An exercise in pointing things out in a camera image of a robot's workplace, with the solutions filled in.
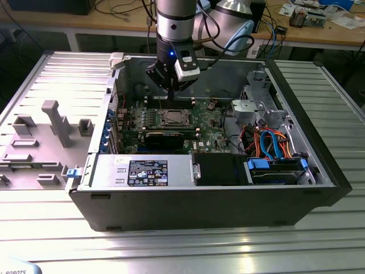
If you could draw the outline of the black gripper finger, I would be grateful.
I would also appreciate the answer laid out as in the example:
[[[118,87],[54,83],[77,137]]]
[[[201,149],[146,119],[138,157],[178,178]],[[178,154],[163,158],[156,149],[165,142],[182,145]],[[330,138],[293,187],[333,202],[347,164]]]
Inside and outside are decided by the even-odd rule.
[[[146,74],[160,88],[167,91],[167,99],[173,100],[173,70],[171,65],[155,62],[146,69]]]
[[[177,77],[175,76],[172,79],[172,100],[174,99],[176,93],[186,90],[189,86],[194,84],[196,81],[197,81],[197,79],[179,82]]]

